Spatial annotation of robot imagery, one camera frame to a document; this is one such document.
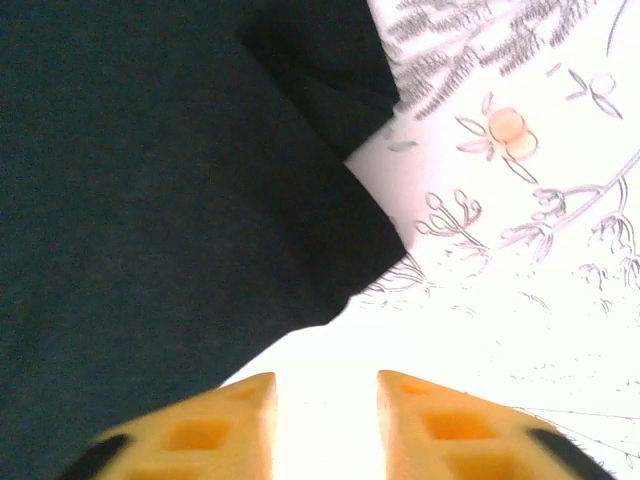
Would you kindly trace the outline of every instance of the black fabric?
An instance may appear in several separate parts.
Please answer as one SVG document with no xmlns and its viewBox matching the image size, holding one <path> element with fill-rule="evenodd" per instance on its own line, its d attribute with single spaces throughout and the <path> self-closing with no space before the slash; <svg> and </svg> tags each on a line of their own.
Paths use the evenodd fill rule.
<svg viewBox="0 0 640 480">
<path fill-rule="evenodd" d="M 364 0 L 0 17 L 0 478 L 51 478 L 403 255 L 342 165 L 397 100 Z"/>
<path fill-rule="evenodd" d="M 541 428 L 530 430 L 529 435 L 546 452 L 569 468 L 576 478 L 581 480 L 615 480 L 609 472 L 580 450 L 577 445 L 571 443 L 567 437 Z"/>
<path fill-rule="evenodd" d="M 111 465 L 123 448 L 131 442 L 127 435 L 108 438 L 89 448 L 73 465 L 67 468 L 55 480 L 91 480 L 105 467 Z"/>
</svg>

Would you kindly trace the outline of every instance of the floral illustration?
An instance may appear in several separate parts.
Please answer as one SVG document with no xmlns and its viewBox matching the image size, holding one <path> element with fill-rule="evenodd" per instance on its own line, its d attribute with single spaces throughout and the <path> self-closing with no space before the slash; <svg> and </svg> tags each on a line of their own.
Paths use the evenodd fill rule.
<svg viewBox="0 0 640 480">
<path fill-rule="evenodd" d="M 379 306 L 384 307 L 388 304 L 386 293 L 405 292 L 415 287 L 421 287 L 424 293 L 429 296 L 432 286 L 434 285 L 427 280 L 416 259 L 411 254 L 407 254 L 382 277 L 369 285 L 362 294 L 369 299 L 366 303 L 379 300 Z"/>
<path fill-rule="evenodd" d="M 556 48 L 591 13 L 597 0 L 404 0 L 402 17 L 387 30 L 385 51 L 398 84 L 400 111 L 420 107 L 422 120 L 438 110 L 479 68 L 510 75 L 546 48 Z M 506 35 L 494 41 L 495 27 Z M 402 57 L 401 44 L 421 35 L 439 44 Z"/>
<path fill-rule="evenodd" d="M 536 178 L 522 165 L 538 149 L 538 138 L 529 130 L 522 115 L 513 108 L 492 109 L 493 94 L 482 103 L 484 125 L 466 117 L 456 117 L 460 125 L 479 137 L 457 146 L 466 153 L 484 153 L 487 161 L 500 157 L 507 167 L 525 182 L 537 184 Z"/>
<path fill-rule="evenodd" d="M 429 208 L 436 213 L 429 214 L 427 221 L 418 220 L 416 229 L 423 235 L 435 235 L 436 237 L 463 235 L 469 241 L 479 243 L 467 232 L 467 228 L 480 218 L 482 207 L 476 200 L 467 198 L 462 190 L 454 190 L 453 197 L 462 210 L 460 220 L 444 205 L 440 197 L 429 192 L 426 195 L 426 202 Z"/>
<path fill-rule="evenodd" d="M 551 76 L 556 73 L 561 67 L 561 64 L 557 64 L 549 72 L 547 76 Z M 595 75 L 589 82 L 585 81 L 575 71 L 568 69 L 569 76 L 578 84 L 579 90 L 571 93 L 565 97 L 565 100 L 572 101 L 581 97 L 590 96 L 593 103 L 604 113 L 610 117 L 622 120 L 622 114 L 620 111 L 607 99 L 607 96 L 611 94 L 616 88 L 616 81 L 608 73 L 601 73 Z"/>
<path fill-rule="evenodd" d="M 536 266 L 543 262 L 554 245 L 555 237 L 574 221 L 589 212 L 602 198 L 618 189 L 618 208 L 601 219 L 591 231 L 590 244 L 606 243 L 608 259 L 617 259 L 617 272 L 604 269 L 598 264 L 586 264 L 580 272 L 591 284 L 599 285 L 609 279 L 620 280 L 624 287 L 636 292 L 640 290 L 640 248 L 637 244 L 635 230 L 631 221 L 625 216 L 629 188 L 625 176 L 640 163 L 638 151 L 607 183 L 601 185 L 583 185 L 563 190 L 554 188 L 537 188 L 533 196 L 540 208 L 531 216 L 531 220 L 520 225 L 506 228 L 500 234 L 500 241 L 494 247 L 480 241 L 468 231 L 478 220 L 482 209 L 480 205 L 460 190 L 454 191 L 456 203 L 462 208 L 462 215 L 456 217 L 442 199 L 433 193 L 426 196 L 427 205 L 433 213 L 427 220 L 415 223 L 418 232 L 424 235 L 439 237 L 461 236 L 463 239 L 447 248 L 447 256 L 463 261 L 474 259 L 479 268 L 469 278 L 476 278 L 494 260 L 496 255 L 512 247 L 524 246 L 529 257 L 529 264 Z M 582 196 L 585 199 L 569 211 L 567 200 L 570 197 Z M 603 307 L 607 308 L 608 300 L 603 299 Z"/>
</svg>

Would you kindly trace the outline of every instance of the orange circle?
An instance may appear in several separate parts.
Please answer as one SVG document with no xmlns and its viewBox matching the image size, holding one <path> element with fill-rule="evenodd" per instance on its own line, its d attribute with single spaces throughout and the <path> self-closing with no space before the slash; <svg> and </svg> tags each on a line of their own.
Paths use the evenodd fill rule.
<svg viewBox="0 0 640 480">
<path fill-rule="evenodd" d="M 513 160 L 524 160 L 535 153 L 538 148 L 538 139 L 531 132 L 525 132 L 520 138 L 508 142 L 505 145 L 507 155 Z"/>
<path fill-rule="evenodd" d="M 489 132 L 498 142 L 517 139 L 526 129 L 522 115 L 513 108 L 501 108 L 489 117 Z"/>
</svg>

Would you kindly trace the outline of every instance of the yellow plastic part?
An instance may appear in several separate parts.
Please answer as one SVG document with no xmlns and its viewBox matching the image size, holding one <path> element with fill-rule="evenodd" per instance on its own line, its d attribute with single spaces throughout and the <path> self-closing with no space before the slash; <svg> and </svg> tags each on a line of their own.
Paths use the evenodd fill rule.
<svg viewBox="0 0 640 480">
<path fill-rule="evenodd" d="M 101 435 L 132 436 L 96 480 L 269 480 L 275 375 L 263 373 Z"/>
<path fill-rule="evenodd" d="M 393 371 L 378 374 L 387 480 L 579 480 L 540 448 L 530 415 Z"/>
</svg>

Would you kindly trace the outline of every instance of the branch drawing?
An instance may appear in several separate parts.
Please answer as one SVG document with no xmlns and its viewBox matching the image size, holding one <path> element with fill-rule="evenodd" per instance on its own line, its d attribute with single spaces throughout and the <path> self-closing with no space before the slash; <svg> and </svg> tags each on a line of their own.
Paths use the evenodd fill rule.
<svg viewBox="0 0 640 480">
<path fill-rule="evenodd" d="M 616 34 L 616 30 L 618 29 L 618 23 L 620 23 L 622 14 L 624 13 L 628 5 L 629 5 L 629 0 L 622 0 L 622 3 L 620 4 L 620 8 L 616 13 L 616 17 L 613 19 L 613 24 L 611 25 L 611 29 L 609 30 L 609 37 L 607 38 L 607 57 L 611 53 L 611 47 L 613 46 L 613 38 Z"/>
<path fill-rule="evenodd" d="M 633 170 L 639 162 L 640 151 L 636 152 L 622 169 L 620 169 L 609 182 L 602 186 L 585 185 L 567 190 L 536 189 L 533 192 L 534 197 L 537 198 L 540 206 L 547 207 L 547 209 L 535 212 L 532 215 L 533 222 L 524 223 L 504 230 L 501 235 L 503 243 L 495 250 L 502 250 L 516 243 L 524 242 L 527 245 L 535 246 L 533 255 L 534 263 L 540 263 L 549 254 L 553 245 L 554 236 L 593 208 L 594 205 L 602 200 L 602 198 L 616 186 L 620 189 L 620 207 L 618 211 L 607 216 L 594 228 L 598 230 L 602 227 L 610 228 L 611 226 L 618 225 L 621 232 L 620 235 L 623 234 L 622 232 L 625 232 L 628 239 L 633 238 L 631 223 L 624 217 L 622 212 L 626 206 L 628 197 L 625 176 Z M 580 207 L 571 213 L 567 213 L 566 198 L 579 193 L 587 193 L 590 194 L 590 196 Z M 629 255 L 627 258 L 629 261 L 627 263 L 629 263 L 629 272 L 631 272 L 630 274 L 633 276 L 636 270 L 639 269 L 640 264 L 636 261 L 637 253 L 635 251 L 635 245 L 632 247 L 630 245 L 628 246 Z"/>
<path fill-rule="evenodd" d="M 618 209 L 606 215 L 593 228 L 592 233 L 597 240 L 602 240 L 605 233 L 610 233 L 611 253 L 622 253 L 620 273 L 626 287 L 640 288 L 640 252 L 636 243 L 633 224 L 625 216 L 624 210 L 629 197 L 629 187 L 624 177 L 618 181 L 620 200 Z"/>
<path fill-rule="evenodd" d="M 479 137 L 458 145 L 457 149 L 466 153 L 485 153 L 487 161 L 498 155 L 522 180 L 537 185 L 538 180 L 521 162 L 536 152 L 538 138 L 529 130 L 524 118 L 516 110 L 501 108 L 494 111 L 492 101 L 493 94 L 489 92 L 482 102 L 486 128 L 473 119 L 456 117 L 460 125 Z"/>
<path fill-rule="evenodd" d="M 557 67 L 559 67 L 559 65 L 556 65 L 556 67 L 547 72 L 547 76 L 551 76 L 553 73 L 557 72 Z M 620 111 L 609 99 L 607 99 L 607 96 L 616 88 L 616 81 L 610 74 L 600 73 L 592 77 L 589 82 L 586 82 L 583 77 L 571 69 L 567 69 L 567 73 L 578 84 L 580 89 L 577 92 L 567 95 L 565 100 L 569 102 L 589 95 L 591 100 L 593 100 L 593 103 L 595 103 L 600 110 L 610 117 L 622 120 L 622 114 Z"/>
<path fill-rule="evenodd" d="M 437 213 L 430 213 L 427 221 L 416 221 L 416 230 L 423 235 L 436 237 L 462 235 L 472 244 L 484 247 L 480 241 L 467 232 L 467 229 L 480 218 L 482 207 L 477 201 L 470 200 L 462 190 L 454 190 L 453 196 L 458 206 L 462 209 L 461 219 L 456 218 L 451 213 L 451 210 L 445 206 L 440 197 L 435 193 L 429 192 L 426 195 L 427 205 Z"/>
<path fill-rule="evenodd" d="M 434 286 L 427 280 L 416 259 L 411 254 L 407 254 L 378 280 L 369 285 L 363 293 L 373 297 L 379 294 L 404 292 L 418 285 L 423 286 L 427 295 L 430 293 L 430 287 Z"/>
<path fill-rule="evenodd" d="M 390 63 L 400 91 L 399 109 L 421 105 L 416 114 L 421 120 L 455 94 L 477 68 L 497 66 L 501 76 L 513 73 L 544 47 L 561 45 L 596 4 L 597 0 L 401 2 L 398 9 L 404 15 L 390 26 L 391 41 L 386 42 L 394 46 Z M 498 25 L 508 27 L 506 38 L 489 45 L 483 34 Z M 423 34 L 445 40 L 401 60 L 399 44 Z"/>
</svg>

